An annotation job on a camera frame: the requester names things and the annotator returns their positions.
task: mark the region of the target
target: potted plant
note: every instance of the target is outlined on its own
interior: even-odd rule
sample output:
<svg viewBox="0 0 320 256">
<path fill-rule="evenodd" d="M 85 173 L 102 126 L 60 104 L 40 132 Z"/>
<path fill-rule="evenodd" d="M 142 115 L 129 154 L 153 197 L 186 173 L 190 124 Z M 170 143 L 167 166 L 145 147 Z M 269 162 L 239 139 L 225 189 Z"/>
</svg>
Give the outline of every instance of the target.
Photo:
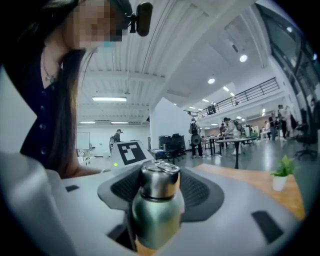
<svg viewBox="0 0 320 256">
<path fill-rule="evenodd" d="M 280 165 L 278 169 L 271 173 L 273 176 L 273 189 L 275 191 L 281 191 L 284 189 L 288 175 L 293 174 L 295 169 L 293 158 L 289 159 L 287 155 L 285 155 L 281 161 L 277 161 Z"/>
</svg>

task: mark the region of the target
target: dark blue top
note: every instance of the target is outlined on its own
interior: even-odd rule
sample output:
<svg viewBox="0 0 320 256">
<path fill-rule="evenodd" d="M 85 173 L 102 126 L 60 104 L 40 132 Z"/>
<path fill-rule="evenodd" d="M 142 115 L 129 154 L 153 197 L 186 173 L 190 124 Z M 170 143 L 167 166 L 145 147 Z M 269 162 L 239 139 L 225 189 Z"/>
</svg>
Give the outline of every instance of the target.
<svg viewBox="0 0 320 256">
<path fill-rule="evenodd" d="M 55 126 L 57 92 L 54 83 L 44 89 L 41 78 L 41 54 L 29 66 L 23 79 L 21 95 L 37 119 L 21 148 L 21 153 L 38 160 L 44 167 L 51 153 Z"/>
</svg>

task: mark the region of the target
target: necklace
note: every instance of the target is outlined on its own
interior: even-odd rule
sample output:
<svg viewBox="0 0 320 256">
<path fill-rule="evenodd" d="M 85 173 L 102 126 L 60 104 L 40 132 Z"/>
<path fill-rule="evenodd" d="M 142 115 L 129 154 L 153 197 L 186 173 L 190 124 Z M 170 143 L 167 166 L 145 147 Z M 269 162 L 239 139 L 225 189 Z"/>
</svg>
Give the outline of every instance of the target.
<svg viewBox="0 0 320 256">
<path fill-rule="evenodd" d="M 54 73 L 54 74 L 50 74 L 46 68 L 46 55 L 45 55 L 45 51 L 43 51 L 43 69 L 45 71 L 45 74 L 46 74 L 46 77 L 45 77 L 45 80 L 46 81 L 50 81 L 50 83 L 54 83 L 56 81 L 56 73 L 57 71 Z"/>
</svg>

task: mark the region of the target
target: whiteboard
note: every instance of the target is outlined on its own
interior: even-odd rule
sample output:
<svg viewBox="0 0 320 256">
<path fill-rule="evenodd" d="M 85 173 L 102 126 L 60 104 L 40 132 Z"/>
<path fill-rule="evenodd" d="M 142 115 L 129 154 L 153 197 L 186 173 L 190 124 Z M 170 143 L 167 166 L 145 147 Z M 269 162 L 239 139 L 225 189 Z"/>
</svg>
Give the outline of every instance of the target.
<svg viewBox="0 0 320 256">
<path fill-rule="evenodd" d="M 77 132 L 76 133 L 75 148 L 79 150 L 90 149 L 90 132 Z"/>
</svg>

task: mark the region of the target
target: long dark hair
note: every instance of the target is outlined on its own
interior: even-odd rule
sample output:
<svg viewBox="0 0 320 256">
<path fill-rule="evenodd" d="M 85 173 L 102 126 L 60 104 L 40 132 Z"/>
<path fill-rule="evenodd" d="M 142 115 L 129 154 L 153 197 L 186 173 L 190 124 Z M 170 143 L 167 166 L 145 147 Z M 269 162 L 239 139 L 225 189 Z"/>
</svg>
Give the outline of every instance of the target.
<svg viewBox="0 0 320 256">
<path fill-rule="evenodd" d="M 15 53 L 15 56 L 8 55 L 3 63 L 20 93 L 28 67 L 35 61 L 35 57 L 42 53 L 45 39 L 62 24 L 77 5 L 78 1 L 74 1 L 64 6 L 43 9 L 38 16 L 32 17 L 11 44 L 11 53 Z M 85 50 L 72 50 L 60 60 L 63 68 L 60 69 L 56 82 L 54 141 L 45 167 L 58 171 L 61 176 L 65 174 L 63 172 L 75 153 L 78 77 L 85 53 Z"/>
</svg>

